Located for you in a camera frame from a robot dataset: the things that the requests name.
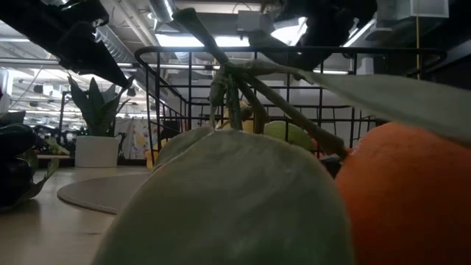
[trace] black wire rack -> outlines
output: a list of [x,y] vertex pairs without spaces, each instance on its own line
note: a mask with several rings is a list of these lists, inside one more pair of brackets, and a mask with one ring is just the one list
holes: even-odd
[[[270,52],[270,53],[285,53],[285,54],[293,54],[299,52],[318,52],[322,53],[329,53],[329,54],[342,54],[345,58],[350,60],[350,69],[347,71],[346,74],[357,74],[358,69],[358,57],[359,55],[367,56],[367,57],[382,57],[383,60],[383,67],[382,67],[382,74],[390,74],[390,65],[391,65],[391,58],[396,56],[406,56],[406,57],[417,57],[419,60],[419,68],[411,68],[410,71],[404,69],[405,74],[407,77],[410,78],[417,78],[422,76],[426,73],[427,69],[432,68],[446,59],[446,53],[437,49],[378,49],[378,48],[343,48],[343,47],[287,47],[287,48],[266,48],[266,47],[230,47],[230,48],[222,48],[223,52],[249,52],[253,53],[253,58],[257,59],[258,55],[261,52]],[[174,53],[174,52],[185,52],[188,53],[188,64],[168,64],[161,62],[161,55],[164,53]],[[209,115],[204,113],[204,107],[209,106],[209,101],[207,97],[197,97],[192,95],[192,91],[194,89],[209,89],[209,85],[193,85],[192,84],[192,74],[195,70],[206,70],[206,71],[215,71],[217,70],[218,66],[214,65],[193,65],[192,59],[194,54],[207,52],[206,48],[204,47],[144,47],[138,49],[135,52],[135,59],[144,67],[146,71],[146,102],[147,102],[147,118],[148,118],[148,128],[149,128],[149,142],[150,142],[150,150],[152,161],[154,161],[154,152],[159,151],[161,146],[161,129],[162,130],[171,130],[175,133],[181,133],[186,130],[192,129],[193,121],[196,121],[197,126],[202,126],[204,121],[209,120]],[[153,54],[156,56],[156,62],[148,63],[142,57],[143,55]],[[188,84],[187,85],[171,85],[167,81],[164,80],[158,73],[161,72],[162,69],[187,69],[188,70]],[[320,73],[325,72],[325,63],[322,62],[318,68]],[[155,90],[151,91],[149,89],[149,77],[155,77]],[[160,100],[160,91],[162,88],[166,88],[170,91],[177,99],[180,100],[180,107],[179,110],[175,110],[174,108],[170,107],[168,104],[162,102]],[[188,95],[183,96],[179,91],[178,88],[187,88]],[[290,75],[286,75],[286,85],[283,86],[271,86],[271,88],[275,89],[286,89],[286,100],[290,102],[290,93],[294,90],[318,90],[319,91],[319,101],[312,102],[311,104],[304,104],[304,105],[296,105],[293,104],[293,107],[300,110],[302,113],[303,111],[315,110],[315,116],[311,121],[317,123],[318,126],[322,127],[326,124],[332,125],[331,131],[332,133],[337,135],[337,127],[338,123],[347,122],[350,125],[350,133],[348,135],[347,144],[349,147],[353,147],[355,141],[358,141],[361,137],[361,131],[364,130],[367,132],[370,130],[371,124],[375,123],[377,119],[372,115],[365,115],[363,116],[363,110],[356,110],[354,107],[349,105],[328,105],[325,104],[324,101],[324,88],[319,86],[294,86],[291,85],[290,82]],[[151,119],[151,98],[155,100],[155,112],[157,119]],[[273,109],[277,107],[272,104],[264,104],[263,105],[269,116],[271,121],[286,121],[286,130],[288,130],[288,123],[291,121],[286,116],[276,116],[273,113]],[[193,107],[201,107],[201,110],[198,113],[195,113],[192,108]],[[336,112],[338,110],[350,110],[350,114],[348,118],[345,117],[338,117],[336,116]],[[220,113],[216,116],[217,120],[224,121],[224,104],[218,108],[217,113]],[[325,114],[331,113],[330,118],[326,118]],[[163,124],[164,121],[177,121],[179,124],[178,129],[168,127]],[[152,135],[152,125],[157,126],[157,149],[154,149],[153,146],[153,138]],[[316,154],[319,157],[321,150],[316,150]]]

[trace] round rug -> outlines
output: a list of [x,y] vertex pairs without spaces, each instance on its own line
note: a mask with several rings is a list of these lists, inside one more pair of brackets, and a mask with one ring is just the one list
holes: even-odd
[[117,214],[148,178],[139,174],[84,180],[62,187],[57,196],[81,208]]

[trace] white planter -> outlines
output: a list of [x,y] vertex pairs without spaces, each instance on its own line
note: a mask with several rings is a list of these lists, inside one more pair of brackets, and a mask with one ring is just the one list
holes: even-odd
[[116,167],[119,139],[99,136],[78,136],[75,166],[84,168]]

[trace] desk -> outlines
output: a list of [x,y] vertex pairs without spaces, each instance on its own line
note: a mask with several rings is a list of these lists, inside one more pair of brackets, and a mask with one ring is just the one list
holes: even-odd
[[[0,214],[0,264],[88,265],[114,216],[67,205],[57,190],[91,178],[146,173],[145,167],[59,169],[36,198]],[[43,175],[37,172],[35,182]]]

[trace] orange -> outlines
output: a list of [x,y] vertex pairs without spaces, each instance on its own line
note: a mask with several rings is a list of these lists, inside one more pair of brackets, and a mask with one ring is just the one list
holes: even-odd
[[471,150],[388,123],[336,177],[357,265],[471,264]]

